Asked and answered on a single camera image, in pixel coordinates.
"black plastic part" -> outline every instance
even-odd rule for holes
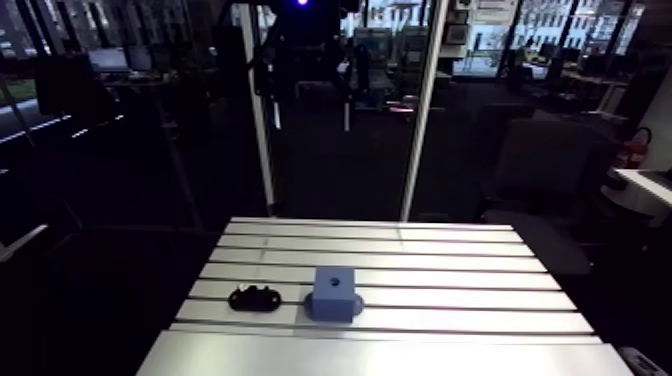
[[[236,289],[229,295],[229,306],[234,311],[273,312],[282,304],[280,293],[268,286],[263,289],[250,286],[245,290]]]

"blue cube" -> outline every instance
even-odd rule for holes
[[[355,314],[355,269],[315,268],[312,316],[316,321],[352,322]]]

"red fire extinguisher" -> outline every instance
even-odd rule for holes
[[[651,143],[652,138],[653,134],[649,128],[642,127],[637,129],[635,135],[632,136],[632,139],[623,143],[621,151],[616,156],[614,167],[628,169],[639,168],[644,159],[646,159],[646,154],[649,152],[649,144]]]

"office chair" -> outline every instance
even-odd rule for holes
[[[582,124],[514,120],[483,218],[513,225],[551,273],[587,275],[590,262],[568,228],[590,206],[615,152],[608,134]]]
[[[492,172],[509,121],[529,119],[534,111],[534,107],[522,103],[492,103],[483,106],[476,118],[474,138],[481,175]]]

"white desk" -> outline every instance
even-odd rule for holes
[[[622,176],[624,179],[632,182],[633,184],[641,187],[651,193],[652,195],[658,197],[668,206],[672,207],[672,191],[667,189],[665,186],[656,183],[655,181],[641,175],[639,171],[641,170],[615,170],[616,173]]]
[[[626,376],[609,345],[465,345],[166,331],[141,376]]]
[[[305,316],[317,265],[355,268],[352,324]],[[284,303],[233,311],[241,283]],[[232,219],[139,374],[400,372],[630,375],[510,226],[273,218]]]

